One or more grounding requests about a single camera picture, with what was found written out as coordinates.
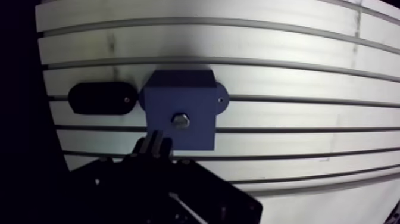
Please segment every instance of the slatwall panel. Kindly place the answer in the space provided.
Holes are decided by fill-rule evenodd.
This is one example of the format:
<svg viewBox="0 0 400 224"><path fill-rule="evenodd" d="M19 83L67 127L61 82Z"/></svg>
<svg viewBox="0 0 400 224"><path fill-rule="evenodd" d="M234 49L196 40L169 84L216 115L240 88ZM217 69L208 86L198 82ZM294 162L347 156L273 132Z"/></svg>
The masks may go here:
<svg viewBox="0 0 400 224"><path fill-rule="evenodd" d="M156 69L209 67L230 94L217 116L215 150L179 149L175 159L198 160L252 194L397 178L399 12L373 0L39 5L43 78L68 167L120 160L146 127L139 105L123 116L74 114L67 102L74 85L124 81L141 89ZM389 181L257 197L267 212L262 223L382 223L398 200L382 195L400 197L396 189L398 181Z"/></svg>

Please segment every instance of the bolt head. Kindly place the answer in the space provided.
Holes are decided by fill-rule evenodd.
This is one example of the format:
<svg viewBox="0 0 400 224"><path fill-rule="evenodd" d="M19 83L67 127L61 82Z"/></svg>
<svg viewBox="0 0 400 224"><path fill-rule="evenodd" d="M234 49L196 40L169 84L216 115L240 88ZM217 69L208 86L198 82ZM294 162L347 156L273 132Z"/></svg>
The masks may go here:
<svg viewBox="0 0 400 224"><path fill-rule="evenodd" d="M171 122L176 129L186 129L190 125L189 117L186 114L175 114Z"/></svg>

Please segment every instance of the small screw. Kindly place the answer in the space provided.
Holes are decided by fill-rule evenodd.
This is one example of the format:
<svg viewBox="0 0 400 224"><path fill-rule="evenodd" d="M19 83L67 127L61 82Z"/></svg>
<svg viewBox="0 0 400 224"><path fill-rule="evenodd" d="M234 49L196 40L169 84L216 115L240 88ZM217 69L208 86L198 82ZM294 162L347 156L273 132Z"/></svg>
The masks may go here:
<svg viewBox="0 0 400 224"><path fill-rule="evenodd" d="M175 114L171 122L176 129L186 129L190 125L189 117L186 114Z"/></svg>

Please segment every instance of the black oval object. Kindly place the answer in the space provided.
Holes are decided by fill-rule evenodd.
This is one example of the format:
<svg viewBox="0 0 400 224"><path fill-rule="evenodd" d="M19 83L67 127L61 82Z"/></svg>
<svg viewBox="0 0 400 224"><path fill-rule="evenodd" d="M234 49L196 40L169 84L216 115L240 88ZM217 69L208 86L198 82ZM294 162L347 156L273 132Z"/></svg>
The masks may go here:
<svg viewBox="0 0 400 224"><path fill-rule="evenodd" d="M137 90L124 82L80 83L68 93L68 101L76 114L127 114L137 100Z"/></svg>

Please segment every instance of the horizontal groove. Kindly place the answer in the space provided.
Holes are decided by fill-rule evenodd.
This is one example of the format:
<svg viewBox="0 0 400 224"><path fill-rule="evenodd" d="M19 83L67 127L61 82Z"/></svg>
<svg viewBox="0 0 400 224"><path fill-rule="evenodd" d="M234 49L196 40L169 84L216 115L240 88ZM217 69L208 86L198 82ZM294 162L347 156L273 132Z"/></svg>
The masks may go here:
<svg viewBox="0 0 400 224"><path fill-rule="evenodd" d="M298 63L293 61L260 60L253 58L224 58L224 57L136 57L136 58L107 58L98 60L71 61L65 63L49 64L48 68L68 69L76 67L92 66L116 66L123 64L226 64L235 66L261 66L278 67L284 69L301 69L309 71L323 71L339 73L350 76L367 77L391 82L400 82L400 77L385 74L372 73L355 69L345 69L333 66L322 66L319 64Z"/></svg>
<svg viewBox="0 0 400 224"><path fill-rule="evenodd" d="M104 132L146 132L146 127L130 126L89 126L89 125L55 125L59 130L88 130ZM251 128L251 127L218 127L216 133L347 133L347 132L392 132L400 127L305 127L305 128Z"/></svg>
<svg viewBox="0 0 400 224"><path fill-rule="evenodd" d="M48 96L49 101L68 101L68 96ZM360 107L386 107L400 108L400 104L389 102L357 101L350 99L327 99L308 97L279 97L279 96L255 96L255 95L231 95L229 101L233 102L286 102L297 104L326 104L326 105L350 105Z"/></svg>
<svg viewBox="0 0 400 224"><path fill-rule="evenodd" d="M378 176L375 178L367 178L367 179L342 182L342 183L333 183L328 185L306 186L302 188L291 188L291 189L272 189L265 191L248 191L247 193L253 197L267 197L267 196L290 195L290 194L318 194L318 193L327 193L327 192L343 191L347 189L359 188L363 186L374 185L377 183L392 181L399 178L400 178L400 173L393 173L389 175Z"/></svg>
<svg viewBox="0 0 400 224"><path fill-rule="evenodd" d="M326 2L326 3L330 3L333 5L339 5L341 7L345 7L345 8L349 8L355 11L360 11L361 13L366 13L368 15L372 15L374 17L380 18L382 20L386 20L390 23L396 24L398 26L400 26L400 20L398 20L397 18L393 18L389 15L380 13L378 11L372 10L370 8L367 7L363 7L361 5L357 5L355 3L351 3L351 2L347 2L347 1L343 1L343 0L319 0L321 2Z"/></svg>
<svg viewBox="0 0 400 224"><path fill-rule="evenodd" d="M253 156L174 156L174 160L191 159L196 161L264 161L264 160L298 160L306 158L326 158L326 157L344 157L352 155L364 155L374 153L388 153L392 151L400 151L399 147L396 148L380 148L376 150L364 151L347 151L339 153L314 153L314 154L301 154L301 155L253 155ZM79 155L86 157L111 157L111 158L124 158L125 154L115 153L89 153L81 151L63 151L65 155Z"/></svg>
<svg viewBox="0 0 400 224"><path fill-rule="evenodd" d="M256 184L256 183L310 181L310 180L315 180L315 179L336 178L338 176L349 176L349 175L357 175L357 174L362 174L362 173L370 173L370 172L376 172L376 171L381 171L381 170L393 169L393 168L397 168L397 167L400 167L400 164L365 169L365 170L356 170L356 171L341 172L341 173L329 173L329 174L325 174L325 175L299 176L299 177L295 177L295 178L256 179L256 180L229 181L229 182L231 184Z"/></svg>
<svg viewBox="0 0 400 224"><path fill-rule="evenodd" d="M354 36L343 35L325 30L318 30L304 26L295 26L283 23L272 23L267 21L241 20L232 18L193 18L193 17L173 17L173 18L144 18L133 20L106 21L101 23L83 24L47 31L44 36L61 35L73 32L82 32L95 29L110 29L116 27L129 26L159 26L159 25L210 25L210 26L234 26L256 29L279 30L284 32L302 33L306 35L319 36L323 38L336 39L355 44L376 48L382 51L400 55L400 49L387 46L381 43L356 38Z"/></svg>

